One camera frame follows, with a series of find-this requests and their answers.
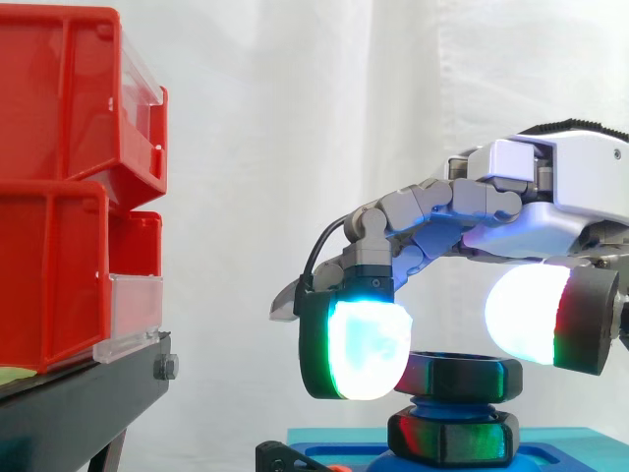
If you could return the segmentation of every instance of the stacked storage bins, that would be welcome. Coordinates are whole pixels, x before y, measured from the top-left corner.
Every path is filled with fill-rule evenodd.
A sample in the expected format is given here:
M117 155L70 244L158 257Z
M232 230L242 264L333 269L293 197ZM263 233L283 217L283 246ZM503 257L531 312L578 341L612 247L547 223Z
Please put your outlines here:
M166 102L106 8L0 5L0 368L158 340Z

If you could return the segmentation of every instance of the black hexagonal nut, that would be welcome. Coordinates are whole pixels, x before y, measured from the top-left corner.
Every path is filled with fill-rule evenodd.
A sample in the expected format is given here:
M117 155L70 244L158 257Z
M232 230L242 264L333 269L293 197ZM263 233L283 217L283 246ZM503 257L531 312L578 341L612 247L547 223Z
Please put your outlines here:
M477 420L443 421L413 416L408 407L388 422L388 445L399 457L432 467L508 465L520 446L518 419L496 411Z
M446 403L502 403L522 393L522 365L515 359L413 351L395 389Z

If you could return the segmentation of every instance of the white backdrop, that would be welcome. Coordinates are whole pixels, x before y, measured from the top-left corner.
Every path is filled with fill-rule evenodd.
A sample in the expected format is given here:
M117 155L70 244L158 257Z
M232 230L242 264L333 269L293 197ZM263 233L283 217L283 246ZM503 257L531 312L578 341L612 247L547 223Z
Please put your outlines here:
M164 328L180 377L130 428L122 472L252 471L291 427L383 426L407 404L316 401L297 324L267 320L320 230L449 152L568 117L629 130L622 0L112 0L170 92ZM337 238L324 256L341 247ZM500 266L438 261L401 291L414 347L499 354ZM525 365L527 426L629 442L629 354L589 378Z

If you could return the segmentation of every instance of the black clamp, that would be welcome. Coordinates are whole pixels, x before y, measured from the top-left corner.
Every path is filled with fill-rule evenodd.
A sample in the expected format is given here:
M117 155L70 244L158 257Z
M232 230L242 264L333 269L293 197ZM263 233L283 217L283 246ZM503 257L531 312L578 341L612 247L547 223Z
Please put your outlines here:
M332 472L322 464L278 441L256 447L256 472Z

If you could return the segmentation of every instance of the black shelf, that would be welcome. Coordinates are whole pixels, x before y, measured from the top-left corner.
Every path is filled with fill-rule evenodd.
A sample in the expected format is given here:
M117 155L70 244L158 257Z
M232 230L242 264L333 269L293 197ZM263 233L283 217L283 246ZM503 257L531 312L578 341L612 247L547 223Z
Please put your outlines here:
M0 472L116 470L124 432L168 391L155 362L170 334L111 364L93 361L0 386Z

